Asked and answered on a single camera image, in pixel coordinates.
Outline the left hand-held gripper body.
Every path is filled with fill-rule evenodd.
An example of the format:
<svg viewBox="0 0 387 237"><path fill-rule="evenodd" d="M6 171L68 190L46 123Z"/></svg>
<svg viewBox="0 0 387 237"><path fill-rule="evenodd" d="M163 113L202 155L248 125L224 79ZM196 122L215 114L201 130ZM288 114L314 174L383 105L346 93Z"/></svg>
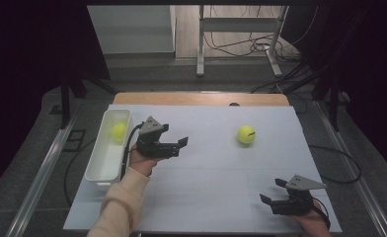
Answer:
<svg viewBox="0 0 387 237"><path fill-rule="evenodd" d="M163 124L152 116L142 124L136 140L137 151L146 158L178 157L181 147L177 143L162 143L160 141Z"/></svg>

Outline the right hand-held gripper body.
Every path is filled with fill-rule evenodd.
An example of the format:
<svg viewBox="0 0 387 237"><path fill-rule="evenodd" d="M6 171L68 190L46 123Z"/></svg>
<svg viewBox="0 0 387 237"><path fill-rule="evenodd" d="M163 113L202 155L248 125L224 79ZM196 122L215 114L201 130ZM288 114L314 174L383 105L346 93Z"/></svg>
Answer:
<svg viewBox="0 0 387 237"><path fill-rule="evenodd" d="M294 175L286 184L287 199L272 200L271 210L273 214L280 215L305 215L314 206L311 190L322 190L327 186L323 183L308 178Z"/></svg>

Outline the plain yellow tennis ball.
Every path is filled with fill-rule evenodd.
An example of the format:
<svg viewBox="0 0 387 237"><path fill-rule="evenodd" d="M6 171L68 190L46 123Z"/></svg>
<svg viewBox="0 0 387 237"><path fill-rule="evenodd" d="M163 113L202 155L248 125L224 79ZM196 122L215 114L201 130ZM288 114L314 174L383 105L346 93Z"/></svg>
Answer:
<svg viewBox="0 0 387 237"><path fill-rule="evenodd" d="M123 122L117 123L112 127L111 136L116 142L123 142L126 134L126 124Z"/></svg>

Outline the white plastic bin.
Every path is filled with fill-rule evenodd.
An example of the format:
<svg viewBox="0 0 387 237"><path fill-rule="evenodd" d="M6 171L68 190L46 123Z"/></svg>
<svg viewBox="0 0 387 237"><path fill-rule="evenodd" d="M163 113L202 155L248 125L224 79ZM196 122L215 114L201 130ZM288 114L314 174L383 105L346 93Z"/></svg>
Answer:
<svg viewBox="0 0 387 237"><path fill-rule="evenodd" d="M123 149L130 128L129 110L107 110L104 112L96 142L85 172L85 179L99 187L106 187L120 179ZM126 134L123 142L111 136L112 127L123 122Z"/></svg>

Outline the person's left hand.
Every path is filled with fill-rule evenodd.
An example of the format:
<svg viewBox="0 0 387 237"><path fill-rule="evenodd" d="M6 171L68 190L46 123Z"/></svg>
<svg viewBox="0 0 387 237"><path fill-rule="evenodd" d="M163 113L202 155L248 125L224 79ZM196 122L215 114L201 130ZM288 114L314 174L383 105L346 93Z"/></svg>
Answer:
<svg viewBox="0 0 387 237"><path fill-rule="evenodd" d="M129 167L138 173L149 177L152 174L153 168L162 161L162 158L146 158L142 156L138 151L137 147L133 145L129 152Z"/></svg>

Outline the person's right hand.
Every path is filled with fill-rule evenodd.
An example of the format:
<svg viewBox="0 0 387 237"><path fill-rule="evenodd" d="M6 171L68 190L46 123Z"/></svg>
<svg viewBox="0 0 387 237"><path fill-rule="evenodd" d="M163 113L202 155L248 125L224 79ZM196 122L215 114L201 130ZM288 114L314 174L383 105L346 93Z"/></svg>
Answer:
<svg viewBox="0 0 387 237"><path fill-rule="evenodd" d="M297 221L309 237L332 237L323 217L315 210L306 215L290 215Z"/></svg>

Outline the wooden table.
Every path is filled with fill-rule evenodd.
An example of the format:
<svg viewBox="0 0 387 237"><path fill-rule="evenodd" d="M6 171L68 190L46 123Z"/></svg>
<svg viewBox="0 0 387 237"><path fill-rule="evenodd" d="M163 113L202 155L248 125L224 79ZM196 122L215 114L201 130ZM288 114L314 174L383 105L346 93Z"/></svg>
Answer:
<svg viewBox="0 0 387 237"><path fill-rule="evenodd" d="M247 93L195 93L195 92L125 92L115 95L114 105L160 105L160 106L289 106L281 94Z"/></svg>

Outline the white table cover sheet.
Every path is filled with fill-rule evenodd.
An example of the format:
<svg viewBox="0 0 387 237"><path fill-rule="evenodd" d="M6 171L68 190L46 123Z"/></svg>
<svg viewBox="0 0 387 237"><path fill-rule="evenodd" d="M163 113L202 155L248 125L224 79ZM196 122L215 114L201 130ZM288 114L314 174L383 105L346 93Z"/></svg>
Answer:
<svg viewBox="0 0 387 237"><path fill-rule="evenodd" d="M260 194L287 197L275 179L321 179L292 107L128 106L133 124L152 116L169 125L161 139L188 137L179 157L160 162L144 192L141 233L295 234L300 226L275 215ZM237 139L242 125L255 140Z"/></svg>

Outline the yellow tennis ball black mark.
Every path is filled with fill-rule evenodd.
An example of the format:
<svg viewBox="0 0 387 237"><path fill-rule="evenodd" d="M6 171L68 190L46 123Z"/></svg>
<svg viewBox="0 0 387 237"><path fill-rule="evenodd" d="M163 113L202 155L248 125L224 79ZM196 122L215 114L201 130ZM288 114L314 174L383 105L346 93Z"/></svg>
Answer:
<svg viewBox="0 0 387 237"><path fill-rule="evenodd" d="M255 140L255 129L250 125L242 125L237 130L237 139L243 144L250 144Z"/></svg>

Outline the black stand leg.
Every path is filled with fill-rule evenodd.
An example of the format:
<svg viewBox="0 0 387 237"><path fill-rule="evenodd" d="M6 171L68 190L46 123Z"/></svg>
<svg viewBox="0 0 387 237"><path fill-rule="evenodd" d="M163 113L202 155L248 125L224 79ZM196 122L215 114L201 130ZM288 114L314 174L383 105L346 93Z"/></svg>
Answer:
<svg viewBox="0 0 387 237"><path fill-rule="evenodd" d="M327 93L330 93L329 122L335 131L339 130L337 114L339 105L339 83L336 76L323 76L317 82L312 92L315 100L322 100Z"/></svg>
<svg viewBox="0 0 387 237"><path fill-rule="evenodd" d="M118 93L117 89L107 85L101 80L88 78L88 81L112 95L115 95ZM62 123L60 128L64 129L71 122L69 91L72 91L72 93L76 98L81 99L86 97L87 89L82 79L79 79L79 78L72 79L70 77L63 76L61 78L60 91L61 91L61 114L62 114Z"/></svg>

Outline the white cabinet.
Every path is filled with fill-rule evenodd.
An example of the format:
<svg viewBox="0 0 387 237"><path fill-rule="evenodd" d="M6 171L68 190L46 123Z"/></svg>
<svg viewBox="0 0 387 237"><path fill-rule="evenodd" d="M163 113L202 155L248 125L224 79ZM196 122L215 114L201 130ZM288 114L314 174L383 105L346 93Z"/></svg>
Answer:
<svg viewBox="0 0 387 237"><path fill-rule="evenodd" d="M175 51L175 7L89 6L103 54Z"/></svg>

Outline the dark curtain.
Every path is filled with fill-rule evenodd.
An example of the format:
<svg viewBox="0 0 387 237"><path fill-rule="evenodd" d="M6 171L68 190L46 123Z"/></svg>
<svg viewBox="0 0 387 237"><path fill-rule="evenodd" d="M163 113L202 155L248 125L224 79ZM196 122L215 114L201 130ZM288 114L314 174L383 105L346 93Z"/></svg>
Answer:
<svg viewBox="0 0 387 237"><path fill-rule="evenodd" d="M0 178L33 127L43 95L109 79L88 0L0 0Z"/></svg>
<svg viewBox="0 0 387 237"><path fill-rule="evenodd" d="M387 0L291 6L281 37L320 69L339 51L358 10L365 14L339 59L339 87L349 97L349 115L387 161Z"/></svg>

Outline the aluminium floor rail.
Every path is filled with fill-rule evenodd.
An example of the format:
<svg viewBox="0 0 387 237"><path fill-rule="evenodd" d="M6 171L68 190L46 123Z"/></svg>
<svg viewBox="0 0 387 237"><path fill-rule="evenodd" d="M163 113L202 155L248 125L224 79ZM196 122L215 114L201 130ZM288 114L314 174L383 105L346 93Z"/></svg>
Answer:
<svg viewBox="0 0 387 237"><path fill-rule="evenodd" d="M321 102L315 101L313 103L317 114L323 122L323 125L329 136L331 137L334 147L339 151L345 152L347 155L350 155L350 151L346 146L342 136L336 129L332 126L329 120L329 114L327 109L323 106ZM379 201L375 197L374 193L371 191L367 182L363 177L360 177L358 181L354 184L360 199L362 200L368 215L370 216L377 232L380 237L387 237L387 216L383 208L380 206Z"/></svg>
<svg viewBox="0 0 387 237"><path fill-rule="evenodd" d="M22 237L25 233L75 120L72 118L56 134L5 237Z"/></svg>

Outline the white metal stand frame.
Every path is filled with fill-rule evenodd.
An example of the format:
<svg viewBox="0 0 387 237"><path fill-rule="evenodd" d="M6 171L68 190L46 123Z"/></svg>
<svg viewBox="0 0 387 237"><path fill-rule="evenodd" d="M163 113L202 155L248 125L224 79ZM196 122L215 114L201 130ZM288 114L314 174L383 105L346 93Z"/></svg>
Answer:
<svg viewBox="0 0 387 237"><path fill-rule="evenodd" d="M199 41L196 56L196 75L204 75L204 34L209 33L272 33L269 46L265 46L268 61L275 77L282 73L275 59L275 46L283 26L288 7L281 6L277 18L206 18L204 6L199 6Z"/></svg>

